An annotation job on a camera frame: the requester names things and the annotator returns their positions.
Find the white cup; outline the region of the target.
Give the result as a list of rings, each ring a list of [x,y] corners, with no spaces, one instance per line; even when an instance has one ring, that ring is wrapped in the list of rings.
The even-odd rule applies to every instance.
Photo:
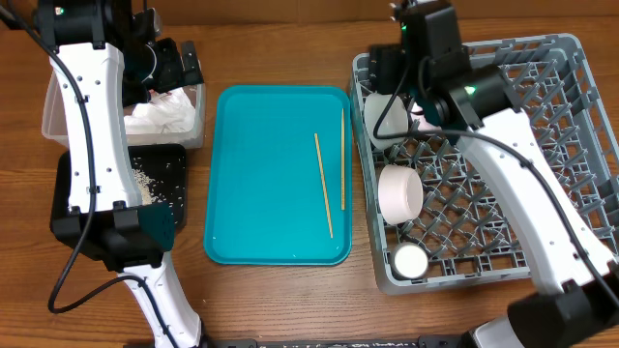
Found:
[[[390,265],[398,277],[417,279],[423,277],[427,272],[428,256],[420,246],[413,243],[402,243],[391,251]]]

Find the white tissue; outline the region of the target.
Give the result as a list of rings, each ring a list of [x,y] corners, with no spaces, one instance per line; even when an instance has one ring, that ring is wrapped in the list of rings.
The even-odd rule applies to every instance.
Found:
[[[159,134],[190,131],[195,107],[183,88],[158,94],[147,103],[138,103],[125,112],[127,134]]]

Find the small pink plate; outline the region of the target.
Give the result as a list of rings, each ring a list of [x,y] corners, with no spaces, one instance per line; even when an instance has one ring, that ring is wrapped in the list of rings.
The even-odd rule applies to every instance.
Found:
[[[378,180],[378,202],[382,217],[391,225],[419,216],[424,191],[421,178],[410,167],[386,165]]]

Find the large white plate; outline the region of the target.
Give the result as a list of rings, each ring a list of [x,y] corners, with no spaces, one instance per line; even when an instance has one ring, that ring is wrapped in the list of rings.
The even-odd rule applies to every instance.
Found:
[[[424,110],[415,102],[411,101],[407,107],[411,122],[417,126],[418,131],[440,131],[437,127],[427,121]]]

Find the wooden chopstick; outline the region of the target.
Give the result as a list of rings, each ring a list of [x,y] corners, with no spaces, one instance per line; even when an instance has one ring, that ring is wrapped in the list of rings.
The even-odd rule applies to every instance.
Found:
[[[340,208],[346,208],[346,189],[345,189],[345,111],[340,113]]]
[[[318,167],[319,167],[319,172],[320,172],[321,186],[322,186],[322,191],[323,191],[326,219],[328,223],[330,238],[333,239],[334,232],[333,232],[332,216],[331,216],[331,210],[330,210],[330,202],[329,202],[329,197],[328,197],[328,190],[327,190],[327,185],[326,185],[326,178],[325,178],[319,136],[317,133],[315,133],[313,136],[314,136]]]

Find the grey bowl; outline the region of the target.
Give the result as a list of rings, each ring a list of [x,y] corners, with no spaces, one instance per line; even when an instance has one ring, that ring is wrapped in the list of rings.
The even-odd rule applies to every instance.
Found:
[[[386,150],[387,148],[404,140],[403,137],[378,139],[373,135],[373,130],[377,121],[385,109],[391,95],[370,94],[366,97],[364,105],[364,121],[366,130],[371,144],[377,150]],[[381,123],[378,133],[380,135],[393,135],[396,133],[408,131],[409,116],[406,113],[406,108],[400,97],[396,97],[386,116]]]

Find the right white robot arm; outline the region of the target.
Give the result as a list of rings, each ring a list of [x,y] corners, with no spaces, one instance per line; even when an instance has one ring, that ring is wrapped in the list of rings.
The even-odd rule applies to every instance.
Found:
[[[430,133],[452,139],[516,233],[536,291],[460,338],[463,347],[569,347],[618,323],[618,263],[547,164],[519,94],[493,64],[473,67],[453,5],[394,6],[397,89]]]

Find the white rice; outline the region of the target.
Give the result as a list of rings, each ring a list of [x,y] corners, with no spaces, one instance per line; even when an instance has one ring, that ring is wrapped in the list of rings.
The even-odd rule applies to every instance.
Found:
[[[185,221],[187,170],[185,158],[179,156],[132,157],[133,175],[142,196],[142,204],[165,203],[175,224]]]

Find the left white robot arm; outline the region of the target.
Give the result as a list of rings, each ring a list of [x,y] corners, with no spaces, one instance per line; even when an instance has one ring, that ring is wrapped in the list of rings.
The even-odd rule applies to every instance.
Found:
[[[144,204],[124,110],[203,80],[194,44],[163,38],[157,12],[128,1],[39,2],[25,32],[47,54],[61,90],[70,173],[50,228],[73,256],[104,263],[133,293],[158,347],[204,347],[208,336],[173,266],[176,225]]]

